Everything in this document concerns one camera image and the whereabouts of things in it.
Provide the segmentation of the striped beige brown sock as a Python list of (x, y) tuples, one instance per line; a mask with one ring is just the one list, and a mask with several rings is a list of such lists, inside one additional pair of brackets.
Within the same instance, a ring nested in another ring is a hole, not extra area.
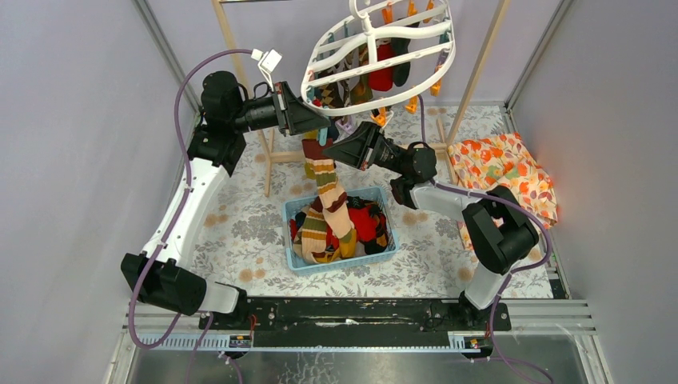
[(324, 147), (317, 140), (303, 139), (301, 144), (305, 161), (313, 164), (325, 221), (340, 243), (352, 242), (355, 230), (347, 207), (348, 195), (337, 176), (335, 161), (323, 155)]

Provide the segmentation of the white round clip hanger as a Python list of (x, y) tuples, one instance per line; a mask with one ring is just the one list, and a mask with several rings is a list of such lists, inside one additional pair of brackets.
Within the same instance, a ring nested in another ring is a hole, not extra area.
[(319, 38), (301, 99), (331, 117), (440, 94), (457, 47), (447, 1), (348, 3), (349, 15)]

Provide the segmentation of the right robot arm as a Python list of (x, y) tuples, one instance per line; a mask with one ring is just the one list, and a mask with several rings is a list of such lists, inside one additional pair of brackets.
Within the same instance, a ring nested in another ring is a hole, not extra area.
[(520, 206), (505, 186), (482, 191), (435, 181), (437, 156), (429, 144), (398, 146), (372, 122), (363, 122), (349, 137), (328, 145), (322, 153), (355, 169), (379, 166), (390, 170), (397, 174), (390, 186), (398, 204), (465, 224), (478, 266), (460, 295), (458, 317), (466, 328), (481, 328), (490, 319), (489, 307), (506, 288), (516, 264), (539, 243), (539, 232), (544, 228), (540, 220)]

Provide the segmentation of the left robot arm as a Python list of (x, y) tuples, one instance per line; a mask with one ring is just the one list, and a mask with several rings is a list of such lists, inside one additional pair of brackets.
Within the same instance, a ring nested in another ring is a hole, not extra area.
[(181, 185), (161, 224), (140, 254), (126, 254), (122, 274), (133, 300), (184, 315), (216, 312), (230, 329), (245, 324), (248, 308), (235, 286), (210, 281), (190, 271), (194, 246), (207, 209), (230, 180), (246, 146), (245, 134), (278, 128), (298, 135), (329, 125), (329, 119), (278, 82), (265, 97), (245, 99), (228, 71), (207, 75), (201, 93), (202, 119), (185, 152)]

